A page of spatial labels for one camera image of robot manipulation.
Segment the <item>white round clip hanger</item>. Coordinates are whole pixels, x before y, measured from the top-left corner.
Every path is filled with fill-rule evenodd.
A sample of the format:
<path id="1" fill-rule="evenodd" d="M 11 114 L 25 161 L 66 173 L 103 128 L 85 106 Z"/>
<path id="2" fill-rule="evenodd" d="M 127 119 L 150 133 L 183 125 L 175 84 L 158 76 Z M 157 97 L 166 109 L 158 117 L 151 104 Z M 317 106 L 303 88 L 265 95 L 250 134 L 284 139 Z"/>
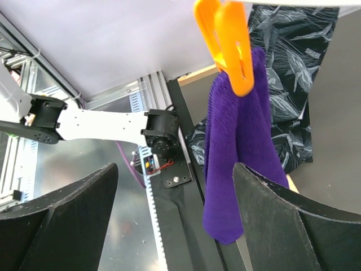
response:
<path id="1" fill-rule="evenodd" d="M 249 0 L 249 3 L 264 5 L 305 6 L 305 7 L 360 7 L 358 0 Z"/>

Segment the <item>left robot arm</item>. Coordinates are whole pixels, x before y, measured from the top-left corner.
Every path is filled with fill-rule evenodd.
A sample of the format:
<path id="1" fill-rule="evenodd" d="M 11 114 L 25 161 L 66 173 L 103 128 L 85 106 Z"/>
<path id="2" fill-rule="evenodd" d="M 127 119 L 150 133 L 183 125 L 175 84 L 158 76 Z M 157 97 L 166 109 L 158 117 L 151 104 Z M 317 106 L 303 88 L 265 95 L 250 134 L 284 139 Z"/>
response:
<path id="1" fill-rule="evenodd" d="M 64 101 L 26 93 L 1 65 L 1 131 L 46 144 L 102 139 L 147 146 L 162 159 L 173 159 L 181 144 L 174 111 L 92 111 Z"/>

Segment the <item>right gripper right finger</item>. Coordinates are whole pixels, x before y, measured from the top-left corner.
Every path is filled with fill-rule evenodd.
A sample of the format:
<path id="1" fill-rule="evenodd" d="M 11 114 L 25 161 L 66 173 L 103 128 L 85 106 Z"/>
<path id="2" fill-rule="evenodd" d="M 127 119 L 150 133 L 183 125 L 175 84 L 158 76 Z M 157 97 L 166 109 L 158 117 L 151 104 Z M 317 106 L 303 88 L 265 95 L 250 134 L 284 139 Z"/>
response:
<path id="1" fill-rule="evenodd" d="M 253 270 L 360 270 L 360 215 L 321 204 L 236 163 Z"/>

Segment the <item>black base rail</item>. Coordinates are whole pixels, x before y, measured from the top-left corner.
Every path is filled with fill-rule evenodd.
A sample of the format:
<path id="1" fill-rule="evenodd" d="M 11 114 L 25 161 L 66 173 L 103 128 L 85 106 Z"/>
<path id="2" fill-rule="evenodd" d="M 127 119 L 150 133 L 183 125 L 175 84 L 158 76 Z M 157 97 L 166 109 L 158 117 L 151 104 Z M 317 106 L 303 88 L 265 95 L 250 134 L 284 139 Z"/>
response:
<path id="1" fill-rule="evenodd" d="M 174 108 L 180 116 L 180 158 L 175 164 L 145 177 L 149 211 L 161 270 L 225 270 L 219 244 L 203 230 L 204 181 L 186 146 L 184 133 L 193 123 L 176 80 L 162 72 L 139 78 L 146 109 Z"/>

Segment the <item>orange clip holding purple sock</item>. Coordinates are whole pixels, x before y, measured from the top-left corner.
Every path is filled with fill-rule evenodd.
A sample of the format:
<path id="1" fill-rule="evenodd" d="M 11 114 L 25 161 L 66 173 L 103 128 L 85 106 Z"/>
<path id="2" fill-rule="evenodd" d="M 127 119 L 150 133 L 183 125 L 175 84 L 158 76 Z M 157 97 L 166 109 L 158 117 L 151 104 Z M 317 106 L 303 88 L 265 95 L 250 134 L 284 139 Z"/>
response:
<path id="1" fill-rule="evenodd" d="M 246 96 L 253 89 L 254 72 L 244 4 L 198 0 L 193 14 L 216 67 L 227 73 L 237 96 Z"/>

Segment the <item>dark shark print cloth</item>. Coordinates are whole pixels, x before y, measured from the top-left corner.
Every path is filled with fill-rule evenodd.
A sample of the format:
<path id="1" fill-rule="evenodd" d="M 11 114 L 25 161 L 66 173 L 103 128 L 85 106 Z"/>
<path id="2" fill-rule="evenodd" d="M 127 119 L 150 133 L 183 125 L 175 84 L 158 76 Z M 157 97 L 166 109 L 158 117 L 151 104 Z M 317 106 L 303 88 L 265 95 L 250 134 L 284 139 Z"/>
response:
<path id="1" fill-rule="evenodd" d="M 309 92 L 332 40 L 339 8 L 253 5 L 249 35 L 266 53 L 272 141 L 285 173 L 312 162 Z"/>

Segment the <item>purple sock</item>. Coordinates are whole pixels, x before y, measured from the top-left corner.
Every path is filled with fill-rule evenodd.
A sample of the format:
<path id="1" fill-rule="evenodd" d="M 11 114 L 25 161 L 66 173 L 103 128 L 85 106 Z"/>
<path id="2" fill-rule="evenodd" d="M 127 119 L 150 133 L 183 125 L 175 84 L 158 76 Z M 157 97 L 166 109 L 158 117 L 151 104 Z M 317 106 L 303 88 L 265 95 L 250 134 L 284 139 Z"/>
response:
<path id="1" fill-rule="evenodd" d="M 243 163 L 284 187 L 288 181 L 271 139 L 271 106 L 265 52 L 252 50 L 254 87 L 244 97 L 234 94 L 228 75 L 220 73 L 209 93 L 205 132 L 205 231 L 222 244 L 243 234 L 233 168 Z"/>

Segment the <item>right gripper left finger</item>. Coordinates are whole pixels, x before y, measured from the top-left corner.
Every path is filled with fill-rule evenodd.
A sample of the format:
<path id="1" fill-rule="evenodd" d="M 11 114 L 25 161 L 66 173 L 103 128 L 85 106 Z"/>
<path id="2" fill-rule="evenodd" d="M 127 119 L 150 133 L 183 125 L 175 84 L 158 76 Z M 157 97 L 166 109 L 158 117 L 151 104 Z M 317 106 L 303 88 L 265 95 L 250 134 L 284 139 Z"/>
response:
<path id="1" fill-rule="evenodd" d="M 1 270 L 98 270 L 117 184 L 109 163 L 1 211 Z"/>

